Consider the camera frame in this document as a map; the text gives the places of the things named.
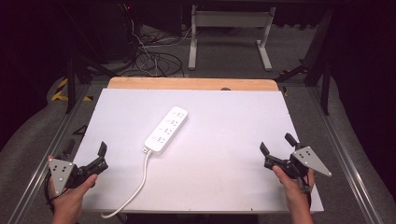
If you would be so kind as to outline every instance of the white power strip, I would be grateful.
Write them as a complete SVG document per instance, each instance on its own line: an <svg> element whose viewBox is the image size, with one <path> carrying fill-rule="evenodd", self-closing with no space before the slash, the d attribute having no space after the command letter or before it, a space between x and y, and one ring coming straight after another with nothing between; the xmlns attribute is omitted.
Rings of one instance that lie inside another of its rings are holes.
<svg viewBox="0 0 396 224"><path fill-rule="evenodd" d="M151 150L153 154L163 154L163 151L186 122L187 117L188 112L186 110L174 106L145 141L143 151Z"/></svg>

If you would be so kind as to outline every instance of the white table surface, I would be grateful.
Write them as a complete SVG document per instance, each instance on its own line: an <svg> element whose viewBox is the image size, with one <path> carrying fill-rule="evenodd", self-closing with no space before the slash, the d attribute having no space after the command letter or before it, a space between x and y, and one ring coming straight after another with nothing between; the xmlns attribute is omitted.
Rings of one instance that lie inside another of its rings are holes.
<svg viewBox="0 0 396 224"><path fill-rule="evenodd" d="M103 89L74 163L87 165L107 144L109 168L84 197L83 209L118 209L138 188L144 142L177 105L189 118L161 156L148 160L146 185L123 212L285 212L283 187L263 167L261 141L288 159L297 134L280 91L160 91ZM314 188L312 212L323 211Z"/></svg>

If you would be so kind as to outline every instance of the metal stand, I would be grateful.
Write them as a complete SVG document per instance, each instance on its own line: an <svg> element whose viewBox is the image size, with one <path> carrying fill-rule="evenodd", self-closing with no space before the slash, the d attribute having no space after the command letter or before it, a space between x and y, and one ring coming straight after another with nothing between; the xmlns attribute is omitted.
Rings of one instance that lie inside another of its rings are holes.
<svg viewBox="0 0 396 224"><path fill-rule="evenodd" d="M285 73L284 75L274 79L276 82L283 82L295 75L307 70L307 76L304 80L306 86L317 85L320 78L323 76L322 92L320 97L320 104L323 112L329 115L328 111L328 98L329 98L329 88L330 88L330 65L329 60L332 57L331 54L323 54L322 48L325 38L327 36L327 30L330 26L332 19L333 9L329 8L324 14L317 31L315 32L314 38L309 46L309 49L305 55L302 65L292 69L291 71Z"/></svg>
<svg viewBox="0 0 396 224"><path fill-rule="evenodd" d="M196 65L196 54L198 40L196 38L196 28L201 27L264 27L262 39L257 40L257 47L262 56L262 63L266 71L272 70L272 65L265 49L265 43L271 29L271 24L275 16L275 7L271 7L269 12L222 12L222 11L196 11L196 6L192 6L191 11L191 44L189 69L194 70Z"/></svg>
<svg viewBox="0 0 396 224"><path fill-rule="evenodd" d="M119 77L118 74L111 72L110 70L104 68L102 65L95 63L94 61L88 59L82 55L76 55L72 57L67 63L67 79L68 79L68 103L66 114L70 113L76 104L76 79L78 77L80 84L91 84L92 77L87 69L87 67L93 67L99 72L109 76L109 77Z"/></svg>

